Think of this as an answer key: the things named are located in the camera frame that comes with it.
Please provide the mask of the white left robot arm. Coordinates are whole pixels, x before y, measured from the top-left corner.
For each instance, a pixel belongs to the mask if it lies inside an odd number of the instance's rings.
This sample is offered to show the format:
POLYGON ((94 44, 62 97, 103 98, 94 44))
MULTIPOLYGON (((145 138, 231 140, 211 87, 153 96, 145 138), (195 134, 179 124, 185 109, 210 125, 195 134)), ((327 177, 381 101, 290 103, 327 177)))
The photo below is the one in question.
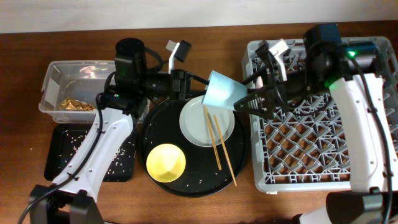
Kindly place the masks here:
POLYGON ((95 119, 79 149, 48 187, 36 185, 29 204, 18 222, 26 216, 31 223, 104 223, 96 201, 108 167, 121 144, 133 133, 147 100, 165 97, 185 101, 204 95, 191 91, 192 79, 205 85, 208 80, 174 68, 183 62, 191 44, 185 40, 168 42, 171 52, 168 70, 163 72, 161 56, 136 38, 116 44, 115 71, 95 98, 95 119))

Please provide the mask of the grey dishwasher rack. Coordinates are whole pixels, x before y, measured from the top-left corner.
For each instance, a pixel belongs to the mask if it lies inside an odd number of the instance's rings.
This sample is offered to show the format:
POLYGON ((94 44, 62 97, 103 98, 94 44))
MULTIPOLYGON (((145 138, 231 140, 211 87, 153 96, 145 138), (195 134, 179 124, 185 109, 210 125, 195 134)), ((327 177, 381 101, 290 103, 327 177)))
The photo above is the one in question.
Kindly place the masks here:
MULTIPOLYGON (((254 40, 247 44, 242 59, 243 78, 264 66, 256 55, 264 42, 269 46, 279 40, 254 40)), ((344 43, 373 41, 381 50, 387 66, 384 79, 384 105, 397 153, 397 57, 386 37, 346 37, 344 43)), ((288 72, 303 66, 305 47, 302 39, 285 40, 289 50, 283 56, 288 72)), ((349 155, 340 114, 329 94, 304 101, 295 112, 309 113, 330 103, 312 116, 283 113, 274 119, 249 115, 254 183, 261 192, 349 189, 349 155)))

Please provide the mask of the round black tray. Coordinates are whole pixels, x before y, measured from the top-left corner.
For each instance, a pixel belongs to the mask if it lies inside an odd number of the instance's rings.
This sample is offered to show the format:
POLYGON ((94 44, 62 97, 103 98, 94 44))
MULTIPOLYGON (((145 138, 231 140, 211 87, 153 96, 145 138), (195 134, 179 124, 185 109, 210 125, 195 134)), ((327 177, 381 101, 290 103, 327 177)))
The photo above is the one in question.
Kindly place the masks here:
POLYGON ((172 182, 154 181, 165 191, 182 197, 204 197, 223 190, 233 183, 228 162, 221 146, 217 147, 219 170, 213 147, 200 147, 183 136, 178 119, 185 101, 163 100, 146 116, 137 140, 137 156, 143 167, 153 148, 160 144, 179 147, 186 158, 183 174, 172 182))

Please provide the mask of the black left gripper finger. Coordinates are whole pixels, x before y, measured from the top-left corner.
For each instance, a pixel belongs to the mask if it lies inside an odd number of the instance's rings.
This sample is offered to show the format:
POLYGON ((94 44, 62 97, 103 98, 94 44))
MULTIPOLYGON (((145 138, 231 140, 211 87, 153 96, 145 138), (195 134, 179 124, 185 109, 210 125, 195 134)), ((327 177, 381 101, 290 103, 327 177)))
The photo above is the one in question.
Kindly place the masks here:
POLYGON ((202 91, 198 91, 198 90, 194 90, 190 93, 186 94, 186 97, 198 97, 198 96, 202 96, 206 93, 206 90, 202 90, 202 91))
POLYGON ((196 81, 198 81, 198 82, 200 82, 202 84, 205 84, 205 85, 208 85, 210 83, 209 80, 206 80, 206 79, 204 79, 202 77, 199 77, 199 76, 197 76, 197 75, 195 75, 193 73, 190 73, 190 72, 185 72, 185 73, 186 73, 188 79, 190 79, 190 80, 194 79, 194 80, 196 80, 196 81))

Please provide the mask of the yellow bowl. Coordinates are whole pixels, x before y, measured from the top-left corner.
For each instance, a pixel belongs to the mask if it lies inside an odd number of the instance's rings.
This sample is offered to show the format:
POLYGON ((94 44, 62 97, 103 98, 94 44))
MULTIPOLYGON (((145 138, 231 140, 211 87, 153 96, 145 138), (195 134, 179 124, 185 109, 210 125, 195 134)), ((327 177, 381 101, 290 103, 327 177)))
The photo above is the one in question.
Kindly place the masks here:
POLYGON ((150 177, 161 183, 177 180, 186 168, 183 151, 173 144, 160 144, 153 148, 146 159, 146 169, 150 177))

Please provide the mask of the grey plate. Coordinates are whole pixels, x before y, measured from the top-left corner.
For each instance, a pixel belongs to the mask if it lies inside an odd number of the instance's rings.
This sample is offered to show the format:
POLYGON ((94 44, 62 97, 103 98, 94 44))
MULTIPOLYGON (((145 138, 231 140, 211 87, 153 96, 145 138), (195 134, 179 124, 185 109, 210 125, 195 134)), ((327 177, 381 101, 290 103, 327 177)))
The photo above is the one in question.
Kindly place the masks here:
MULTIPOLYGON (((201 147, 211 147, 213 143, 205 117, 205 110, 202 105, 202 98, 203 96, 198 96, 183 106, 179 117, 179 125, 183 135, 191 143, 201 147)), ((221 140, 214 116, 217 117, 223 140, 226 141, 234 130, 234 113, 231 110, 216 108, 214 106, 206 106, 206 108, 215 144, 219 145, 221 144, 221 140)))

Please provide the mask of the clear plastic bin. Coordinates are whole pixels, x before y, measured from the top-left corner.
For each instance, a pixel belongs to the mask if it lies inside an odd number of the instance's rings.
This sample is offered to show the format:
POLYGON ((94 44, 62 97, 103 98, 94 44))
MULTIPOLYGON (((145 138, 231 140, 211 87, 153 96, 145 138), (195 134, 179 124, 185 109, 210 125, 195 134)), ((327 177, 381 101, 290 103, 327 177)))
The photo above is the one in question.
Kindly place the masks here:
POLYGON ((63 100, 70 98, 95 105, 95 97, 104 90, 104 83, 114 72, 112 60, 67 60, 49 64, 43 85, 39 110, 56 123, 92 123, 94 111, 60 109, 63 100))

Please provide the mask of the blue cup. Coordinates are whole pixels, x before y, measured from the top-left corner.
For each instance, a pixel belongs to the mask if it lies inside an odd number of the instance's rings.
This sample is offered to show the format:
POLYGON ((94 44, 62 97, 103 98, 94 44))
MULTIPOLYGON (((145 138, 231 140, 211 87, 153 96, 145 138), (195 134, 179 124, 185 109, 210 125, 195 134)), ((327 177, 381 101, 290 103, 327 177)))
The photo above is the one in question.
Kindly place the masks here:
POLYGON ((247 95, 247 86, 213 70, 202 104, 234 111, 234 104, 247 95))

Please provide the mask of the food scraps and rice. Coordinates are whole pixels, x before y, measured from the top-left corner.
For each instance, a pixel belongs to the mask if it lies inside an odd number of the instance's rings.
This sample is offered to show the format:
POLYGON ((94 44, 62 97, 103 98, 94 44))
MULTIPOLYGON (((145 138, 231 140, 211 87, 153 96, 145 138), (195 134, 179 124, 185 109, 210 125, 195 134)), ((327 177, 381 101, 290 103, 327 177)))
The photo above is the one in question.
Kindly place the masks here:
MULTIPOLYGON (((60 152, 57 156, 57 172, 60 173, 77 153, 80 145, 88 134, 88 130, 65 130, 60 140, 60 152)), ((134 168, 134 140, 129 137, 116 151, 105 175, 105 181, 127 181, 132 176, 134 168)))

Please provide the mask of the gold snack wrapper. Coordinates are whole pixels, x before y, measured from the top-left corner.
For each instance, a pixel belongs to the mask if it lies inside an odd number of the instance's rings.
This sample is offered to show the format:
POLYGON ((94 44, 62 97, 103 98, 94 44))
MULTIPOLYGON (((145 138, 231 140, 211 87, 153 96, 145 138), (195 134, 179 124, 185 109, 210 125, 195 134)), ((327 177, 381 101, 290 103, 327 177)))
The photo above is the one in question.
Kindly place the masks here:
POLYGON ((95 107, 84 101, 67 98, 60 103, 59 108, 71 111, 93 111, 95 107))

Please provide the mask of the wooden chopstick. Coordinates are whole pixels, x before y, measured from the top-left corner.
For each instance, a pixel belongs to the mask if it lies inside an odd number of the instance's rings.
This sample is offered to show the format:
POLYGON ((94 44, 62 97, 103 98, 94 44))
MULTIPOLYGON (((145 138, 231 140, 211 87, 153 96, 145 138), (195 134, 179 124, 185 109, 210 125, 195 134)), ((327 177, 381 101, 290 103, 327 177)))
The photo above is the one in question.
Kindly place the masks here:
POLYGON ((212 143, 213 150, 214 150, 214 153, 215 153, 215 159, 216 159, 216 163, 217 163, 217 166, 218 166, 218 170, 222 170, 221 162, 220 162, 220 159, 219 159, 219 156, 218 156, 218 151, 217 151, 216 144, 215 144, 213 130, 212 130, 211 123, 210 123, 210 118, 208 116, 208 110, 207 110, 207 107, 205 105, 203 105, 203 110, 204 110, 206 124, 207 124, 208 131, 209 131, 210 138, 211 138, 211 143, 212 143))
POLYGON ((226 145, 224 143, 224 138, 223 138, 223 135, 221 133, 221 128, 219 126, 217 116, 215 114, 213 115, 213 119, 214 119, 214 122, 216 124, 217 132, 218 132, 218 135, 220 137, 221 145, 222 145, 222 148, 223 148, 223 151, 224 151, 224 155, 225 155, 228 167, 229 167, 229 171, 230 171, 231 177, 233 179, 234 186, 237 187, 237 182, 236 182, 234 171, 233 171, 233 168, 232 168, 232 165, 231 165, 231 161, 229 159, 228 151, 227 151, 226 145))

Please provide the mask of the black rectangular tray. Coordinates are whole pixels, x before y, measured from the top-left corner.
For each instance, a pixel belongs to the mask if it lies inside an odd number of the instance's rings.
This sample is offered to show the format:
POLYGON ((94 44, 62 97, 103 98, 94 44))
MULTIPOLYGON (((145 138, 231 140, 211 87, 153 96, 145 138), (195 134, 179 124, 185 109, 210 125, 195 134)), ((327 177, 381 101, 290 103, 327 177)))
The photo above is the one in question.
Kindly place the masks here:
MULTIPOLYGON (((91 124, 58 124, 52 134, 44 177, 52 181, 71 161, 85 139, 91 124)), ((127 182, 134 172, 137 132, 121 144, 104 176, 105 182, 127 182)))

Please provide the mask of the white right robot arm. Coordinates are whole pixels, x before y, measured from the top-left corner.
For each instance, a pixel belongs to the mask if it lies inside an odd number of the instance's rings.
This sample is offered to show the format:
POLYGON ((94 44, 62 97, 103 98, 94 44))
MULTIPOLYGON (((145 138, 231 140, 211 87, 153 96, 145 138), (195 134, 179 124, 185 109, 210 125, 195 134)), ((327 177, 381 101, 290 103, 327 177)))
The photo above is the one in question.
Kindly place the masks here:
POLYGON ((320 24, 304 37, 305 68, 287 74, 285 41, 262 43, 256 54, 264 68, 255 77, 264 86, 251 90, 234 107, 272 118, 276 107, 288 112, 294 100, 329 93, 336 102, 348 141, 350 190, 328 194, 324 208, 297 217, 299 223, 388 223, 397 220, 397 155, 382 99, 385 66, 374 41, 343 42, 336 24, 320 24))

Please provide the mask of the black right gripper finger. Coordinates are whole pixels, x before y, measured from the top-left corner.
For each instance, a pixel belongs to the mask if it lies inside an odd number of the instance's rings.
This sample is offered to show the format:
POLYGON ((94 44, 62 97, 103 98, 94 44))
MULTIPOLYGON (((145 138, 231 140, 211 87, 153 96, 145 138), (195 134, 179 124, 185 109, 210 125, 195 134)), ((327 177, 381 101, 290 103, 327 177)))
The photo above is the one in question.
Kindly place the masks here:
POLYGON ((244 111, 264 119, 274 119, 277 107, 275 91, 271 87, 250 88, 248 94, 234 103, 235 111, 244 111))
POLYGON ((260 73, 254 73, 252 74, 250 77, 248 77, 247 79, 243 80, 241 83, 243 85, 247 85, 253 81, 256 81, 259 77, 263 77, 263 75, 261 75, 260 73))

